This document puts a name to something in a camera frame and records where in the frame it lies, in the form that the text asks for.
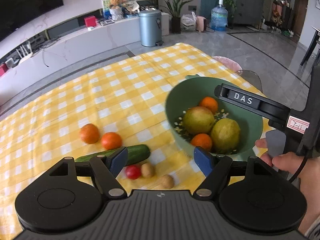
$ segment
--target pink box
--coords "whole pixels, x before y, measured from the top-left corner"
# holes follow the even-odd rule
[[[5,63],[0,64],[0,77],[6,73],[8,70],[7,65]]]
[[[95,26],[97,26],[96,17],[95,16],[89,16],[89,17],[84,18],[84,22],[85,22],[85,25],[87,27],[95,27]]]

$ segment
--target gray cabinet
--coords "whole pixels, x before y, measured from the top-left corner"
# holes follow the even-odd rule
[[[263,0],[236,0],[234,24],[259,24],[263,10]]]

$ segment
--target potted plant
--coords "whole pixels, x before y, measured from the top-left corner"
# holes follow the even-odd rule
[[[170,12],[172,19],[171,19],[171,31],[172,33],[181,33],[181,27],[180,27],[180,13],[182,7],[189,2],[192,2],[193,0],[172,0],[172,3],[170,0],[164,0],[167,6],[163,6],[168,9]]]

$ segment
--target tablecloth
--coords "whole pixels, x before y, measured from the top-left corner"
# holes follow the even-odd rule
[[[87,145],[80,140],[79,129],[87,123],[95,124],[101,135],[119,133],[125,146],[149,146],[156,176],[133,181],[121,172],[117,179],[127,192],[161,189],[157,179],[164,174],[173,176],[173,189],[193,192],[204,175],[175,144],[164,102],[172,87],[194,74],[222,78],[261,95],[222,63],[191,45],[177,43],[76,78],[1,121],[0,239],[12,239],[21,231],[14,209],[21,190],[66,156],[77,158],[103,150],[100,141]],[[270,130],[268,120],[263,122],[262,137]],[[265,151],[254,150],[259,156]]]

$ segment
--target water bottle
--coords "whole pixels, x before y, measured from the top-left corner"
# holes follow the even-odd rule
[[[216,31],[225,31],[228,25],[228,11],[223,6],[223,0],[211,10],[210,28]]]

